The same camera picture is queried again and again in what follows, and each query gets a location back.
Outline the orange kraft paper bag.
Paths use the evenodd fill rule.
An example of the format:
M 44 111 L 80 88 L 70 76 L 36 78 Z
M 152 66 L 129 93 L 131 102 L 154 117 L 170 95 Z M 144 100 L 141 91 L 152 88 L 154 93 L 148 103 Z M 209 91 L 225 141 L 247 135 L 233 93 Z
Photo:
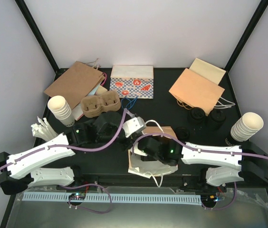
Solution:
M 155 123 L 157 126 L 147 126 L 143 134 L 147 133 L 166 133 L 170 136 L 176 137 L 174 130 L 170 126 L 161 127 L 155 120 L 148 120 L 146 123 Z M 163 177 L 165 175 L 172 174 L 178 170 L 178 165 L 169 166 L 159 161 L 142 161 L 141 158 L 146 156 L 140 156 L 133 154 L 131 149 L 128 150 L 129 168 L 128 172 L 145 178 L 153 178 L 156 186 L 161 187 Z

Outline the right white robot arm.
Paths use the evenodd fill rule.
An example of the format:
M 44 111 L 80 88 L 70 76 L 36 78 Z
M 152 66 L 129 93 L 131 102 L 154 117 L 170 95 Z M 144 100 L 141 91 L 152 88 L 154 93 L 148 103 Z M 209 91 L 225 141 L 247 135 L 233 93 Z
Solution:
M 209 168 L 198 179 L 202 191 L 238 181 L 268 184 L 268 155 L 251 142 L 233 146 L 206 146 L 146 134 L 134 142 L 131 151 L 142 151 L 169 166 L 177 166 L 179 162 L 208 165 Z

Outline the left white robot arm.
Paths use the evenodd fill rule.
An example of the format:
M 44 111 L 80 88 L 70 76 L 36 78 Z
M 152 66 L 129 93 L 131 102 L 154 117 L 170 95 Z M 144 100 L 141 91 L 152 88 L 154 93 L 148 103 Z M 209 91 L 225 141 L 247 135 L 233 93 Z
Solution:
M 14 195 L 30 187 L 64 185 L 80 189 L 84 184 L 80 169 L 72 164 L 62 168 L 47 168 L 46 165 L 76 155 L 77 152 L 103 151 L 114 142 L 129 146 L 124 127 L 126 116 L 135 115 L 124 109 L 122 114 L 109 111 L 96 119 L 73 126 L 48 142 L 25 152 L 0 153 L 0 188 L 6 195 Z

